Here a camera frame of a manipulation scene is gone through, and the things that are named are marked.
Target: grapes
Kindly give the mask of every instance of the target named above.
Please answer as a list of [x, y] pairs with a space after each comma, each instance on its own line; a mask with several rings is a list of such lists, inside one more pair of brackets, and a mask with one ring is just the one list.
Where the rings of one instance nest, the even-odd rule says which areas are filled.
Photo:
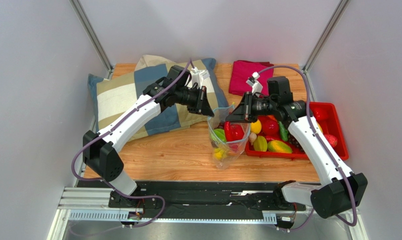
[[294, 147], [300, 149], [300, 152], [304, 153], [303, 148], [301, 147], [300, 143], [297, 141], [297, 139], [295, 139], [295, 137], [291, 134], [288, 135], [288, 142], [292, 145], [294, 145]]

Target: red plastic basket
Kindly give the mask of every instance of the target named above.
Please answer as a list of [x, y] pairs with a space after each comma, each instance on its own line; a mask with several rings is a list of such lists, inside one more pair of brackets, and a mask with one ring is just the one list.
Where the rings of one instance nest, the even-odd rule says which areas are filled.
[[[337, 111], [332, 103], [327, 102], [311, 102], [310, 108], [321, 108], [328, 113], [328, 119], [318, 121], [322, 127], [324, 134], [331, 134], [337, 138], [337, 146], [335, 152], [341, 160], [347, 160], [349, 153], [347, 152], [346, 142], [341, 132], [340, 122], [338, 121]], [[289, 158], [289, 159], [309, 159], [304, 153], [279, 153], [270, 151], [255, 151], [249, 142], [245, 146], [245, 153], [248, 156], [267, 157], [267, 158]]]

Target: cushion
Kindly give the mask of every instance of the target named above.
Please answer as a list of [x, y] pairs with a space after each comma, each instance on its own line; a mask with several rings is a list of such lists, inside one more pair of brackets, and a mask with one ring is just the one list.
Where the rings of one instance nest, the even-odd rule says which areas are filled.
[[[211, 108], [228, 107], [226, 97], [218, 86], [217, 77], [214, 74], [216, 60], [206, 58], [194, 61], [193, 64], [199, 70], [208, 70], [210, 73], [210, 80], [207, 78], [202, 85], [207, 87], [207, 97]], [[166, 76], [173, 65], [184, 67], [186, 62], [150, 66], [113, 80], [89, 75], [88, 86], [94, 103], [97, 131], [110, 125], [122, 115], [143, 94], [143, 90], [148, 85]], [[130, 140], [185, 129], [201, 121], [207, 121], [207, 116], [188, 113], [186, 106], [175, 104], [148, 121]]]

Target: folded red napkin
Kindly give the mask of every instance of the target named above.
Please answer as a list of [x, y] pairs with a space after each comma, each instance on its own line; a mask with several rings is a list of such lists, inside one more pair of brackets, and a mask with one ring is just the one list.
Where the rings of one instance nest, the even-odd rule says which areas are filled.
[[[247, 84], [248, 78], [254, 73], [259, 72], [273, 64], [269, 62], [252, 62], [238, 60], [233, 63], [232, 76], [230, 77], [229, 93], [244, 95], [251, 92], [251, 86]], [[269, 95], [267, 90], [267, 80], [273, 77], [273, 69], [262, 72], [258, 81], [263, 85], [262, 94]]]

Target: red bell pepper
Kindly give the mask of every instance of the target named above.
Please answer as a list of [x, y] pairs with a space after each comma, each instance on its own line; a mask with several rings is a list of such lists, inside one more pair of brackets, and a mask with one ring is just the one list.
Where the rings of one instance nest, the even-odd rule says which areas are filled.
[[241, 125], [231, 124], [227, 121], [224, 123], [224, 136], [228, 142], [241, 140], [244, 138], [244, 130]]

